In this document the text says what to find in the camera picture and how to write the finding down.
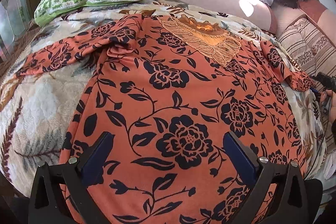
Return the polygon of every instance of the blanket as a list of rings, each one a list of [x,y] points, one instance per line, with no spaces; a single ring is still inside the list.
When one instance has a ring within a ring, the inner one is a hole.
[[[260,41],[268,40],[277,46],[286,66],[291,71],[297,71],[295,63],[288,58],[277,41],[249,21],[207,11],[178,0],[143,0],[129,5],[87,7],[62,15],[48,24],[41,35],[25,49],[1,85],[1,171],[24,195],[30,195],[39,160],[45,160],[48,164],[58,163],[68,125],[78,107],[80,96],[96,69],[97,60],[92,54],[56,71],[22,75],[16,79],[13,78],[14,74],[23,66],[28,54],[60,39],[75,36],[130,14],[174,17],[186,15],[197,21],[217,23],[232,34],[253,42],[258,49],[261,49]],[[292,126],[297,127],[300,133],[298,154],[301,153],[300,150],[304,151],[307,165],[304,172],[311,169],[310,176],[313,176],[320,168],[325,154],[325,146],[322,145],[317,155],[317,148],[323,141],[318,138],[321,127],[319,117],[313,111],[314,95],[309,90],[302,93],[291,88],[284,89],[297,121]],[[299,105],[296,99],[290,98],[299,98],[303,103]],[[298,122],[303,119],[309,122]]]

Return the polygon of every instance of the hand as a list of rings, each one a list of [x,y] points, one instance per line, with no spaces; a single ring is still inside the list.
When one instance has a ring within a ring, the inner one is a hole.
[[[329,122],[333,123],[336,120],[336,93],[332,90],[326,90],[322,93],[320,103],[326,99],[326,97],[331,97],[331,108],[329,111]]]

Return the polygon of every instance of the metal screw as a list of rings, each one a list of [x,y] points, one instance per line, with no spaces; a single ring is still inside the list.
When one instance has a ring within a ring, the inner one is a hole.
[[[77,162],[77,158],[76,157],[71,157],[69,160],[68,160],[68,163],[70,164],[75,164]]]
[[[40,160],[37,165],[38,165],[38,167],[42,167],[43,165],[45,165],[45,161],[44,160]]]
[[[292,160],[292,161],[291,161],[291,166],[293,166],[293,167],[298,167],[299,164],[298,164],[296,161]]]
[[[260,161],[262,164],[266,164],[266,163],[268,163],[268,158],[266,158],[266,157],[260,157],[260,158],[259,158],[259,161]]]

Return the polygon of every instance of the dress sleeve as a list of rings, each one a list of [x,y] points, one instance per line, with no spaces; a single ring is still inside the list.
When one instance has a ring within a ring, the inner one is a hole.
[[[107,23],[74,37],[61,39],[28,55],[15,78],[60,69],[110,43],[117,48],[131,49],[142,20],[142,15],[125,16],[118,23]]]
[[[314,83],[304,71],[293,72],[285,65],[282,57],[270,41],[262,41],[260,47],[279,82],[285,80],[296,91],[306,91],[314,86]]]

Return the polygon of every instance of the orange floral dress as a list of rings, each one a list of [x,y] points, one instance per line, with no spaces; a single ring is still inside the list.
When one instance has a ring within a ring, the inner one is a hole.
[[[304,91],[310,79],[291,72],[269,41],[260,46],[207,22],[129,15],[31,54],[16,76],[98,53],[60,163],[110,132],[111,153],[87,189],[111,223],[225,223],[249,190],[223,149],[226,132],[258,156],[306,168],[280,83]]]

